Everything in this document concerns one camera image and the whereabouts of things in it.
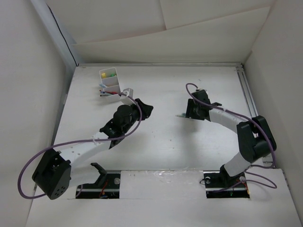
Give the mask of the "red pen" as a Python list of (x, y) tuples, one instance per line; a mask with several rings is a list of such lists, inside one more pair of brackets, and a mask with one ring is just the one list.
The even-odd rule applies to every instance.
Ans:
[(104, 91), (104, 90), (100, 90), (100, 93), (105, 93), (105, 94), (113, 94), (113, 95), (118, 95), (117, 92), (110, 92), (110, 91)]

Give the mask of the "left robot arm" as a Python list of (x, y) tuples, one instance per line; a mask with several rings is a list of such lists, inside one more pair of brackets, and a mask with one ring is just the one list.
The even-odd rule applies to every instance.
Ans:
[(107, 172), (100, 164), (90, 163), (87, 169), (77, 167), (133, 134), (132, 126), (139, 126), (152, 111), (153, 106), (144, 104), (138, 98), (130, 105), (119, 106), (113, 118), (88, 141), (78, 140), (72, 143), (72, 147), (60, 151), (54, 148), (45, 151), (32, 179), (51, 200), (62, 196), (72, 185), (91, 183), (97, 188), (103, 186)]

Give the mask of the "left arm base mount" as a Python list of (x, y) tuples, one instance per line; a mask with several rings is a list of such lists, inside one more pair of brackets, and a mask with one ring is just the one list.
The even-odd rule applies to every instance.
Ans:
[(91, 163), (98, 171), (98, 178), (93, 183), (77, 187), (76, 199), (119, 199), (121, 171), (107, 171), (98, 163)]

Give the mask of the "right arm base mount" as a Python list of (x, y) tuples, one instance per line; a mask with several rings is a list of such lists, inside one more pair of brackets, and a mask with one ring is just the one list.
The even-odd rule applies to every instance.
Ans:
[(244, 173), (230, 177), (223, 166), (218, 171), (204, 171), (200, 184), (205, 186), (208, 199), (221, 198), (250, 198)]

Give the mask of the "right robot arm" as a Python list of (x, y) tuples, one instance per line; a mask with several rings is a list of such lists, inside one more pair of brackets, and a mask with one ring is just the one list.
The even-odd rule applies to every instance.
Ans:
[(263, 116), (249, 118), (225, 109), (220, 103), (210, 103), (203, 89), (197, 89), (190, 96), (186, 118), (217, 123), (237, 134), (239, 151), (221, 166), (219, 181), (222, 185), (230, 186), (236, 176), (254, 162), (276, 151), (276, 141)]

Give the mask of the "green pen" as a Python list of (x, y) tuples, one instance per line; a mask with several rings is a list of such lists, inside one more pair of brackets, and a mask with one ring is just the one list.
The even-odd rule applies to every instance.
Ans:
[(181, 115), (181, 114), (177, 114), (175, 115), (176, 117), (180, 117), (180, 118), (185, 118), (186, 116), (185, 115)]

